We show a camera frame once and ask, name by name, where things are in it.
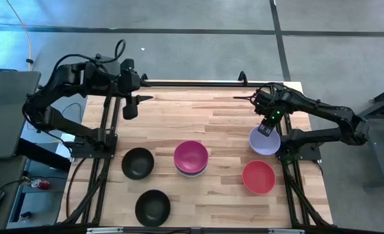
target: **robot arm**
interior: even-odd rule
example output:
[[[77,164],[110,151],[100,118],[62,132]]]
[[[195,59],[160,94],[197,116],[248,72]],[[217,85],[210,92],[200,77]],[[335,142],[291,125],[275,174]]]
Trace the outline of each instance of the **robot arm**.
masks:
[[[301,92],[279,83],[269,83],[269,85],[276,89],[274,95],[259,88],[251,97],[235,97],[248,99],[255,106],[255,112],[264,115],[258,128],[263,135],[269,136],[285,113],[303,111],[335,122],[339,127],[309,132],[294,129],[282,138],[283,142],[292,145],[293,148],[299,148],[306,143],[330,141],[342,141],[353,146],[366,142],[365,133],[368,126],[366,120],[355,115],[351,108],[328,105],[319,99],[309,99]]]
[[[87,62],[58,67],[62,58],[55,66],[47,84],[35,94],[27,97],[22,108],[25,119],[38,131],[47,133],[58,129],[82,137],[90,145],[106,146],[105,129],[90,129],[68,120],[51,104],[61,97],[70,97],[75,94],[80,94],[84,98],[87,95],[119,97],[126,99],[126,106],[123,108],[124,119],[131,120],[137,117],[137,105],[152,97],[133,97],[131,95],[131,92],[140,89],[141,86],[147,86],[147,84],[134,71],[134,60],[125,59],[119,65],[117,59],[116,56],[116,59],[105,60],[101,58],[101,55],[97,55],[95,58],[88,58]],[[109,70],[117,70],[117,72],[111,74],[108,72]]]

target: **yellow cable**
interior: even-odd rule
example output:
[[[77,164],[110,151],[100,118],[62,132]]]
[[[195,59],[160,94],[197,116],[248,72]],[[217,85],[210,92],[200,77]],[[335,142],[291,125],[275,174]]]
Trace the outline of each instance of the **yellow cable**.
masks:
[[[7,3],[10,5],[12,11],[15,13],[15,15],[17,16],[18,20],[20,20],[20,23],[21,23],[21,26],[23,27],[24,31],[25,31],[25,34],[27,36],[27,42],[29,43],[29,59],[32,60],[32,57],[31,57],[31,41],[30,41],[30,36],[29,36],[29,32],[27,31],[27,28],[25,27],[25,24],[23,23],[23,21],[21,20],[21,18],[18,16],[16,10],[14,10],[14,7],[12,7],[10,1],[8,0],[5,0],[7,1]],[[27,62],[27,65],[28,65],[28,69],[29,71],[31,71],[31,65],[30,65],[30,62]]]

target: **wooden tabletop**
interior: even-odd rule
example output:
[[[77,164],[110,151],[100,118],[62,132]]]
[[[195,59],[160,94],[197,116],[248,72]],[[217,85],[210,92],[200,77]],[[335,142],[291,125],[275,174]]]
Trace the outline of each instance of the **wooden tabletop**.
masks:
[[[302,91],[298,82],[285,85]],[[254,91],[255,88],[155,87],[136,92],[135,95],[154,98],[138,106],[138,117],[134,120],[121,117],[118,121],[118,146],[110,164],[101,225],[141,226],[135,217],[135,203],[143,192],[158,189],[169,196],[172,206],[170,216],[162,226],[290,227],[280,162],[274,155],[257,155],[249,146],[249,132],[260,124],[262,116],[254,113],[248,101],[232,98],[250,96]],[[103,97],[88,98],[84,125],[99,127],[103,101]],[[293,128],[310,130],[307,114],[295,112],[290,119]],[[209,163],[201,176],[184,177],[175,169],[174,149],[186,140],[201,142],[208,149]],[[140,181],[126,178],[121,170],[123,156],[136,147],[149,149],[155,158],[151,175]],[[252,160],[263,160],[274,169],[276,184],[270,193],[256,195],[242,184],[242,170]],[[70,194],[63,196],[58,221],[66,218],[66,196],[70,196],[72,212],[85,195],[92,161],[85,160],[75,176]],[[72,163],[69,178],[76,164]],[[312,162],[300,161],[300,170],[306,196],[324,219],[331,222],[319,168]],[[294,197],[301,220],[298,199]],[[91,206],[90,220],[96,198]]]

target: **laptop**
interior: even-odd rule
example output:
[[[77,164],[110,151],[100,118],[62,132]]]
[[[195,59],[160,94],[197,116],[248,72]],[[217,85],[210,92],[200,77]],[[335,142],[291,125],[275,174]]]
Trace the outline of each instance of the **laptop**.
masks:
[[[27,94],[36,91],[38,71],[0,72],[0,159],[12,157],[23,130],[21,108]]]

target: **gray floor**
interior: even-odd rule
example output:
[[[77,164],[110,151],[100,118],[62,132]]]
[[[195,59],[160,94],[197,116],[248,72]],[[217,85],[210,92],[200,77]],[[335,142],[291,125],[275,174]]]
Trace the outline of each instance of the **gray floor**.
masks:
[[[268,0],[10,0],[29,25],[128,29],[273,30]],[[384,32],[384,1],[276,0],[282,30]],[[0,24],[18,21],[0,0]],[[34,69],[42,83],[54,63],[68,53],[113,54],[114,44],[128,42],[123,57],[150,79],[282,81],[274,35],[118,34],[32,32]],[[284,36],[292,81],[301,81],[310,98],[347,105],[359,112],[384,91],[384,37]],[[23,32],[0,32],[0,67],[25,70],[27,41]],[[55,103],[62,110],[81,97]],[[73,106],[65,115],[79,121]],[[312,117],[313,129],[333,126]],[[35,142],[50,138],[26,130]],[[344,228],[384,231],[384,189],[365,192],[362,185],[379,178],[367,146],[341,143],[321,147],[324,179],[334,223]]]

